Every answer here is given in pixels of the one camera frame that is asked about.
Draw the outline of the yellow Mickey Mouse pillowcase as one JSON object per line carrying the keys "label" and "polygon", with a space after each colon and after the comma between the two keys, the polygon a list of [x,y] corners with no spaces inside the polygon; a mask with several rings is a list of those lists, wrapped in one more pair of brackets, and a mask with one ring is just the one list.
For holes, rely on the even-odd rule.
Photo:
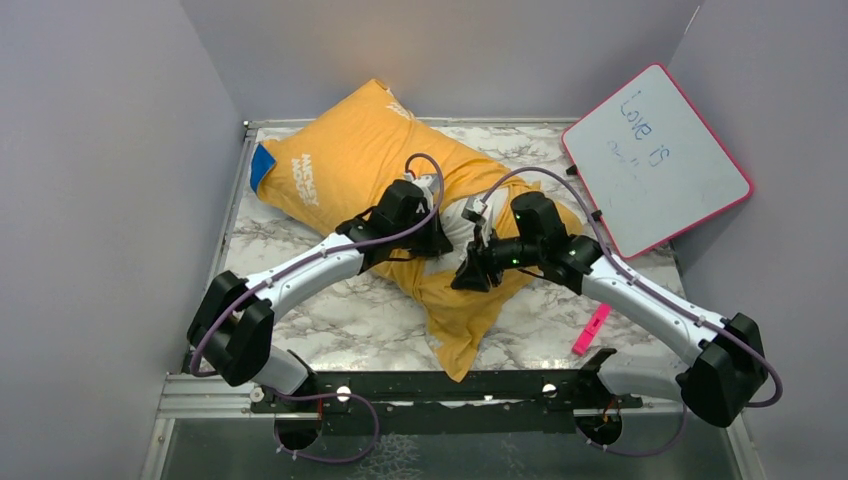
{"label": "yellow Mickey Mouse pillowcase", "polygon": [[[440,214],[453,202],[499,188],[487,203],[494,210],[499,237],[518,229],[509,203],[539,190],[506,166],[425,125],[405,109],[390,89],[370,80],[296,134],[264,140],[251,160],[249,184],[263,203],[326,236],[342,221],[376,204],[388,186],[401,178],[413,154],[416,174],[431,174],[440,165],[446,195]],[[395,283],[421,304],[438,362],[462,381],[479,344],[494,326],[503,305],[530,281],[515,271],[488,293],[451,288],[455,272],[424,275],[424,259],[383,263],[377,275]]]}

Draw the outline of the white pillow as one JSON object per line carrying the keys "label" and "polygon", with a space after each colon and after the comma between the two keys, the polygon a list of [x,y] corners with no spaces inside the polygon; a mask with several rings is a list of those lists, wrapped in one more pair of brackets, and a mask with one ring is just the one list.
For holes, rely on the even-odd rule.
{"label": "white pillow", "polygon": [[[442,272],[455,272],[466,258],[467,245],[474,240],[475,226],[461,217],[467,198],[460,199],[450,204],[441,214],[441,226],[453,250],[440,254],[435,259],[426,260],[424,263],[424,275],[435,275]],[[491,227],[493,223],[492,208]]]}

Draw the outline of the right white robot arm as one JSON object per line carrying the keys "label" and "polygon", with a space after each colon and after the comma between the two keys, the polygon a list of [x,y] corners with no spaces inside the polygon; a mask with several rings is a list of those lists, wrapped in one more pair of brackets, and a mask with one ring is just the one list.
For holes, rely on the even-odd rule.
{"label": "right white robot arm", "polygon": [[758,324],[743,313],[731,318],[698,307],[624,264],[597,240],[567,232],[554,202],[531,191],[514,198],[518,233],[499,237],[483,198],[462,211],[473,239],[451,286],[487,293],[508,270],[535,268],[543,280],[610,306],[644,328],[678,357],[672,367],[613,353],[577,380],[579,398],[600,407],[616,394],[677,399],[701,420],[730,426],[766,382],[768,370]]}

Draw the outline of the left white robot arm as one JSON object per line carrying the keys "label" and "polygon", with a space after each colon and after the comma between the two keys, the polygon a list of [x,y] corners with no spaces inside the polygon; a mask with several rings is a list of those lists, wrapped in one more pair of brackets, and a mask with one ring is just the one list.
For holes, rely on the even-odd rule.
{"label": "left white robot arm", "polygon": [[452,249],[438,210],[442,180],[406,174],[393,181],[376,205],[342,222],[307,252],[265,272],[215,276],[187,331],[194,352],[190,371],[201,377],[203,361],[230,386],[260,383],[276,390],[285,407],[298,411],[313,401],[308,365],[272,344],[274,325],[325,288],[383,263],[437,257]]}

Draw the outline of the pink marker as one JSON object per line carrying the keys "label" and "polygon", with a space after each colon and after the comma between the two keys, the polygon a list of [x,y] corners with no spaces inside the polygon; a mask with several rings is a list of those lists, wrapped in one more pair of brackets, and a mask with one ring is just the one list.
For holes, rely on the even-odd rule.
{"label": "pink marker", "polygon": [[582,332],[572,345],[571,351],[574,354],[578,356],[586,354],[611,311],[611,307],[607,304],[600,304],[595,309]]}

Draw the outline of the pink framed whiteboard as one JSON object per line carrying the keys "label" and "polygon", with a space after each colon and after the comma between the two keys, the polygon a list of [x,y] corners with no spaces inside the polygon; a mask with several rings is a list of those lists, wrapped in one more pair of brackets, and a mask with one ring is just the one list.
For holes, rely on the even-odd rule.
{"label": "pink framed whiteboard", "polygon": [[753,193],[749,176],[659,63],[577,120],[561,141],[625,259]]}

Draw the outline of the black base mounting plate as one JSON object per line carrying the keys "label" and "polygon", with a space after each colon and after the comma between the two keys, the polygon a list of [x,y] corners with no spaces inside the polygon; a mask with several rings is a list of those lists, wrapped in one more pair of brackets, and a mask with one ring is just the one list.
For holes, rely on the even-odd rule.
{"label": "black base mounting plate", "polygon": [[577,370],[473,371],[461,383],[435,371],[311,371],[292,393],[242,373],[220,378],[258,388],[249,410],[271,416],[287,447],[389,434],[587,433],[615,441],[621,412],[643,402],[608,392],[596,371],[596,361]]}

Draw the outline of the aluminium table frame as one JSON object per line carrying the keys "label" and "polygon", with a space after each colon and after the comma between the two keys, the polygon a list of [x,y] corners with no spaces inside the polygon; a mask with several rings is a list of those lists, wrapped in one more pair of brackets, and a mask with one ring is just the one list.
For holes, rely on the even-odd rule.
{"label": "aluminium table frame", "polygon": [[[441,193],[441,200],[442,200],[442,197],[443,197],[443,195],[444,195],[444,190],[445,190],[445,180],[444,180],[444,175],[443,175],[443,173],[442,173],[441,167],[435,167],[435,168],[434,168],[433,173],[431,173],[431,174],[436,174],[436,175],[438,175],[438,176],[440,177],[440,179],[442,180],[442,182],[443,182],[443,188],[442,188],[442,193]],[[492,192],[491,192],[491,191],[486,191],[486,192],[485,192],[485,193],[481,196],[481,198],[483,198],[483,199],[485,199],[486,201],[488,201],[488,199],[489,199],[489,197],[490,197],[491,195],[492,195]],[[441,200],[440,200],[440,202],[439,202],[439,210],[438,210],[438,215],[439,215],[439,217],[440,217],[440,205],[441,205]],[[565,225],[565,227],[566,227],[566,230],[567,230],[567,232],[568,232],[568,233],[573,234],[573,235],[577,235],[577,234],[574,234],[574,233],[573,233],[573,232],[572,232],[572,231],[571,231],[571,230],[570,230],[570,229],[569,229],[566,225]],[[600,239],[598,236],[595,236],[595,235],[594,235],[594,236],[589,236],[589,237],[591,237],[591,238],[593,238],[593,239],[597,240],[597,241],[598,241],[598,242],[599,242],[599,243],[600,243],[603,247],[605,247],[605,248],[606,248],[606,249],[607,249],[610,253],[612,253],[612,252],[610,251],[609,247],[608,247],[605,243],[603,243],[603,242],[601,241],[601,239]],[[408,262],[408,261],[411,261],[411,260],[415,260],[415,259],[409,259],[409,258],[407,258],[407,259],[399,259],[399,261],[397,261],[397,262]],[[539,275],[540,275],[540,271],[539,271],[539,270],[537,270],[537,269],[535,269],[535,268],[528,268],[528,269],[526,269],[526,270],[517,270],[517,269],[514,269],[514,270],[515,270],[515,271],[522,272],[522,273],[527,274],[527,275],[530,275],[530,276],[533,276],[533,277],[536,277],[536,278],[539,278],[539,279],[542,279],[542,278],[540,278],[540,277],[539,277]],[[192,347],[192,346],[191,346],[191,349],[192,349],[192,353],[191,353],[190,358],[189,358],[189,359],[188,359],[188,361],[186,362],[185,369],[186,369],[186,372],[187,372],[188,374],[190,374],[190,375],[192,375],[192,376],[195,376],[195,375],[193,375],[193,374],[191,373],[191,371],[190,371],[190,367],[189,367],[190,360],[191,360],[192,354],[193,354],[193,352],[194,352],[194,349],[193,349],[193,347]],[[584,366],[582,366],[582,367],[586,367],[586,366],[588,366],[588,364],[590,363],[590,361],[596,361],[596,363],[597,363],[597,368],[598,368],[598,366],[600,365],[601,361],[602,361],[602,360],[604,360],[604,359],[606,359],[607,357],[609,357],[609,356],[610,356],[611,354],[613,354],[613,353],[622,353],[622,354],[624,354],[624,355],[625,355],[625,356],[627,356],[627,357],[633,356],[633,355],[628,355],[628,354],[626,354],[626,353],[623,353],[623,352],[618,351],[618,350],[615,350],[615,349],[610,349],[610,348],[609,348],[609,349],[604,349],[604,350],[601,350],[601,351],[599,351],[598,353],[596,353],[596,354],[595,354],[595,355],[594,355],[594,356],[593,356],[593,357],[592,357],[592,358],[591,358],[591,359],[590,359],[590,360],[589,360],[589,361],[588,361],[588,362],[587,362]],[[652,357],[640,357],[640,356],[633,356],[633,357],[638,357],[638,358],[647,358],[647,359],[649,359],[649,360],[650,360],[650,362],[651,362],[651,364],[652,364],[653,366],[656,366],[656,367],[658,366],[658,367],[666,367],[666,368],[670,368],[670,367],[672,367],[675,363],[677,363],[677,362],[678,362],[678,360],[679,360],[675,353],[674,353],[674,355],[675,355],[675,357],[674,357],[674,359],[673,359],[673,360],[671,360],[671,361],[665,361],[665,360],[662,360],[662,359],[659,359],[659,358],[652,358]],[[201,365],[202,365],[203,363],[208,363],[208,362],[206,362],[206,361],[201,362],[201,364],[200,364],[200,369],[201,369]],[[766,358],[765,358],[765,365],[766,365],[766,368],[767,368],[767,370],[768,370],[767,380],[774,379],[774,378],[775,378],[775,376],[776,376],[775,371],[774,371],[774,369],[770,366],[770,364],[768,363],[768,361],[766,360]],[[212,374],[211,370],[212,370],[212,368],[211,368],[211,366],[210,366],[210,368],[209,368],[209,375],[210,375],[210,376],[212,376],[212,377],[216,377],[216,378],[218,378],[218,379],[220,379],[220,380],[221,380],[220,376]],[[694,413],[693,413],[693,412],[692,412],[692,411],[691,411],[688,407],[686,407],[686,406],[685,406],[685,405],[684,405],[681,401],[679,401],[679,400],[677,400],[677,399],[660,398],[660,397],[654,397],[654,396],[649,396],[649,395],[641,395],[641,394],[623,394],[623,395],[632,395],[632,396],[637,397],[637,398],[639,398],[639,399],[641,399],[641,400],[643,400],[643,398],[644,398],[644,397],[652,397],[652,398],[665,399],[665,400],[668,400],[668,401],[675,401],[675,402],[678,402],[678,403],[680,404],[680,406],[681,406],[681,417],[682,417],[682,419],[683,419],[683,420],[688,420],[691,416],[696,416],[696,417],[698,417],[698,416],[697,416],[697,415],[695,415],[695,414],[694,414]],[[622,432],[623,432],[623,413],[624,413],[624,412],[626,412],[626,411],[628,411],[628,410],[624,410],[624,411],[622,411],[622,412],[621,412],[621,414],[620,414],[620,417],[621,417],[621,427],[622,427]],[[316,440],[312,441],[310,444],[308,444],[308,445],[306,445],[306,446],[304,446],[304,447],[298,447],[298,446],[290,446],[290,447],[287,447],[287,446],[285,446],[285,445],[283,444],[283,441],[282,441],[282,440],[281,440],[281,439],[280,439],[280,438],[276,435],[276,433],[275,433],[275,429],[274,429],[274,420],[273,420],[273,418],[272,418],[271,416],[269,416],[269,415],[264,415],[264,414],[257,414],[257,415],[266,416],[266,417],[268,417],[268,418],[270,418],[270,419],[272,420],[272,422],[273,422],[273,437],[274,437],[274,440],[275,440],[275,441],[276,441],[276,443],[277,443],[277,446],[278,446],[279,450],[280,450],[280,451],[282,451],[282,452],[284,452],[284,453],[286,453],[286,454],[288,454],[288,455],[290,455],[290,456],[292,456],[292,457],[294,457],[294,458],[308,458],[308,457],[309,457],[309,455],[310,455],[309,449],[310,449],[311,444],[312,444],[314,441],[316,441],[316,440],[318,440],[318,439],[320,439],[320,438],[322,438],[322,437],[323,437],[323,436],[318,437]],[[581,439],[582,439],[582,440],[583,440],[583,441],[584,441],[587,445],[589,445],[589,446],[590,446],[590,447],[592,447],[592,448],[595,448],[595,449],[597,449],[597,450],[600,450],[600,451],[603,451],[603,452],[606,452],[606,453],[609,453],[609,454],[616,454],[616,453],[617,453],[617,451],[618,451],[618,449],[617,449],[617,441],[620,439],[620,437],[621,437],[622,433],[621,433],[621,435],[619,436],[619,438],[618,438],[617,440],[615,440],[615,441],[612,441],[612,440],[603,440],[603,439],[601,439],[601,437],[600,437],[598,434],[589,435],[589,434],[587,434],[587,433],[575,433],[575,435],[578,435],[578,436],[579,436],[579,437],[580,437],[580,438],[581,438]],[[380,443],[380,441],[382,440],[382,438],[383,438],[384,436],[386,436],[386,435],[381,435],[381,436],[379,436],[379,437],[377,437],[377,438],[370,438],[370,446],[371,446],[371,447],[376,447],[376,446]]]}

